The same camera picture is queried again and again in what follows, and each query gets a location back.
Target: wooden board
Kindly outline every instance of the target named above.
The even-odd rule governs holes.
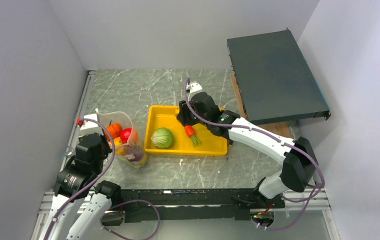
[[[234,89],[235,98],[237,100],[238,110],[240,111],[240,116],[249,120],[246,112],[244,111],[244,104],[243,100],[241,99],[240,89],[238,88],[237,80],[234,75],[231,76],[231,82],[232,88]],[[291,135],[290,127],[286,121],[263,124],[259,125],[259,127],[286,138],[293,138]]]

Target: gray marble surface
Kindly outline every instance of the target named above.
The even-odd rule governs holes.
[[[197,81],[215,103],[238,113],[229,69],[109,69],[97,71],[85,114],[127,113],[143,138],[151,105],[178,105],[184,99],[187,77]],[[299,135],[294,122],[293,135]],[[149,155],[148,164],[135,169],[116,159],[103,176],[123,189],[252,188],[280,166],[265,154],[234,143],[226,156]]]

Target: clear plastic container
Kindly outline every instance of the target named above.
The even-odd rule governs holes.
[[[129,116],[121,111],[100,113],[97,108],[96,113],[97,120],[105,127],[108,127],[109,124],[118,123],[122,126],[122,130],[127,128],[132,129],[128,142],[123,142],[121,145],[115,145],[115,156],[137,169],[144,167],[147,164],[147,153],[144,150],[138,131]]]

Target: gray wall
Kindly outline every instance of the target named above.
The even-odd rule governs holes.
[[[86,69],[225,69],[228,38],[299,38],[319,0],[49,0]]]
[[[48,2],[0,1],[0,240],[30,239],[85,77]]]
[[[343,240],[380,240],[380,0],[321,0],[299,46],[332,116],[301,121]]]

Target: cabbage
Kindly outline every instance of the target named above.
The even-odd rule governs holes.
[[[170,148],[174,143],[174,135],[172,134],[171,130],[162,127],[154,131],[153,135],[151,136],[151,142],[157,148],[167,149]]]

